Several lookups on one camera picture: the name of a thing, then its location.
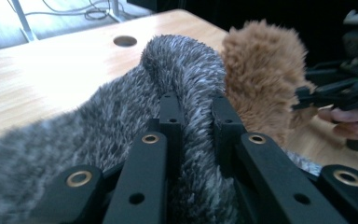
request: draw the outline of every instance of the hole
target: hole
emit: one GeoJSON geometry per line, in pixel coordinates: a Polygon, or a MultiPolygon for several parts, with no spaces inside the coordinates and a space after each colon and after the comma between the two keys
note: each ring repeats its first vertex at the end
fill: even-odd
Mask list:
{"type": "Polygon", "coordinates": [[[333,173],[333,176],[340,181],[349,186],[358,187],[358,176],[349,171],[336,170],[333,173]]]}
{"type": "Polygon", "coordinates": [[[134,193],[130,196],[130,203],[132,204],[140,204],[145,200],[145,196],[143,193],[134,193]]]}
{"type": "Polygon", "coordinates": [[[90,182],[92,174],[89,171],[77,171],[69,175],[66,179],[66,185],[71,188],[77,188],[90,182]]]}
{"type": "Polygon", "coordinates": [[[154,134],[148,134],[142,138],[142,141],[146,144],[154,144],[154,143],[157,143],[158,136],[156,136],[154,134]]]}
{"type": "Polygon", "coordinates": [[[301,194],[301,193],[295,194],[295,199],[296,199],[296,201],[298,201],[299,203],[302,203],[302,204],[310,204],[310,198],[307,197],[307,196],[304,195],[304,194],[301,194]]]}
{"type": "Polygon", "coordinates": [[[263,136],[256,135],[256,134],[250,135],[249,140],[256,144],[265,144],[266,143],[266,139],[263,136]]]}
{"type": "Polygon", "coordinates": [[[121,35],[116,37],[113,42],[120,47],[132,47],[134,45],[136,45],[137,40],[129,35],[121,35]]]}

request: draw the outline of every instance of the table surface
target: table surface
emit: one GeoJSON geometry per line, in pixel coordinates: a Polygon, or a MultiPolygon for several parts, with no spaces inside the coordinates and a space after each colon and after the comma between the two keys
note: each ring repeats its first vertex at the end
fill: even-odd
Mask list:
{"type": "MultiPolygon", "coordinates": [[[[227,32],[183,10],[174,10],[101,28],[0,49],[0,133],[76,108],[114,78],[136,66],[155,35],[187,35],[221,51],[227,32]],[[137,39],[133,47],[114,44],[117,36],[137,39]]],[[[317,118],[293,132],[288,148],[321,165],[358,169],[358,152],[317,118]]]]}

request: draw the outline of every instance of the brown fur windscreen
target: brown fur windscreen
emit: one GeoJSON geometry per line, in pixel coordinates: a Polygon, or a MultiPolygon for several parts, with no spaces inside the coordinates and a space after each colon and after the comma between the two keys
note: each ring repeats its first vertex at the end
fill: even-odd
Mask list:
{"type": "Polygon", "coordinates": [[[306,50],[296,31],[247,22],[241,30],[231,29],[223,46],[226,95],[245,128],[284,146],[289,129],[316,114],[316,108],[292,111],[296,88],[313,88],[305,79],[306,50]]]}

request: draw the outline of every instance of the metal ring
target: metal ring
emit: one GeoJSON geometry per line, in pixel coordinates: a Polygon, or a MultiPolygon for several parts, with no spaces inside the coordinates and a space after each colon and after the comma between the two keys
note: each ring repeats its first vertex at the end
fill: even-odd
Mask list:
{"type": "Polygon", "coordinates": [[[66,185],[71,188],[77,188],[89,183],[91,178],[92,174],[90,171],[77,171],[68,176],[68,178],[66,179],[66,185]],[[78,175],[85,175],[86,177],[80,181],[75,181],[74,178],[78,175]]]}
{"type": "Polygon", "coordinates": [[[339,180],[340,182],[342,182],[346,185],[358,187],[358,176],[354,173],[344,171],[344,170],[336,170],[333,173],[333,175],[337,180],[339,180]]]}
{"type": "Polygon", "coordinates": [[[155,134],[147,134],[142,138],[142,141],[146,144],[154,144],[159,140],[158,136],[155,134]]]}
{"type": "Polygon", "coordinates": [[[249,136],[249,140],[256,144],[265,144],[267,142],[266,138],[261,135],[252,134],[249,136]]]}

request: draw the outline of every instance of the finger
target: finger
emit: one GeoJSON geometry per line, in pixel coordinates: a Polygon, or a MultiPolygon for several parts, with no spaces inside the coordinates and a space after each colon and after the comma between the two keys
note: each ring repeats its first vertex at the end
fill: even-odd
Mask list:
{"type": "Polygon", "coordinates": [[[348,139],[358,140],[358,123],[340,123],[333,132],[348,139]]]}
{"type": "Polygon", "coordinates": [[[331,111],[331,117],[336,121],[356,122],[358,121],[358,109],[342,111],[335,108],[331,111]]]}
{"type": "Polygon", "coordinates": [[[331,122],[333,120],[331,116],[331,109],[329,108],[318,110],[318,117],[328,122],[331,122]]]}

